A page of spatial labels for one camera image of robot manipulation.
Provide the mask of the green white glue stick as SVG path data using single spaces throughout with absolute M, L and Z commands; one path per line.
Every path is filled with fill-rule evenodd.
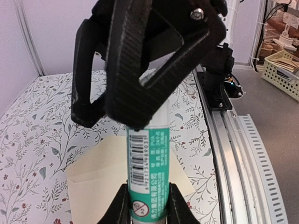
M 166 223 L 170 174 L 169 102 L 140 130 L 127 128 L 130 215 L 134 224 Z

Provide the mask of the cream envelope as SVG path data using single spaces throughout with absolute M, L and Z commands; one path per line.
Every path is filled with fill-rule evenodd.
M 70 165 L 66 173 L 73 223 L 97 224 L 120 186 L 128 185 L 126 137 L 105 138 Z M 172 151 L 169 180 L 183 197 L 195 191 Z

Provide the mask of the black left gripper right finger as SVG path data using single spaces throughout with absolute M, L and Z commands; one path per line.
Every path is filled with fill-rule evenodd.
M 184 197 L 174 183 L 169 186 L 169 198 L 167 203 L 168 224 L 198 224 L 198 220 L 192 214 Z

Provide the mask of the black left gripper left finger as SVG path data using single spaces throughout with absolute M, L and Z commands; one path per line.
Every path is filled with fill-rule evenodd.
M 104 216 L 97 224 L 130 224 L 128 185 L 122 184 Z

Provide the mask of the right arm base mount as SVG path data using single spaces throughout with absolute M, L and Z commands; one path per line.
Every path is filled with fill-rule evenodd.
M 228 43 L 224 43 L 200 62 L 205 71 L 198 72 L 197 77 L 211 111 L 232 110 L 230 100 L 243 96 L 242 86 L 232 74 L 235 63 L 232 54 L 233 50 Z

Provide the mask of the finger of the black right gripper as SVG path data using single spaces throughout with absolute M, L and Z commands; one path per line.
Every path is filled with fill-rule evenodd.
M 93 127 L 109 111 L 112 101 L 107 91 L 104 91 L 94 102 L 90 101 L 94 53 L 98 49 L 102 58 L 106 59 L 110 25 L 110 18 L 85 19 L 76 33 L 71 119 L 83 127 Z
M 143 129 L 177 86 L 196 65 L 164 63 L 151 76 L 128 49 L 109 52 L 106 60 L 107 88 L 111 104 L 107 115 L 135 130 Z

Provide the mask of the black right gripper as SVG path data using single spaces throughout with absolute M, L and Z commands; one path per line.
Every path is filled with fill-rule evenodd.
M 223 0 L 99 0 L 91 14 L 91 53 L 128 49 L 140 65 L 197 65 L 226 36 Z

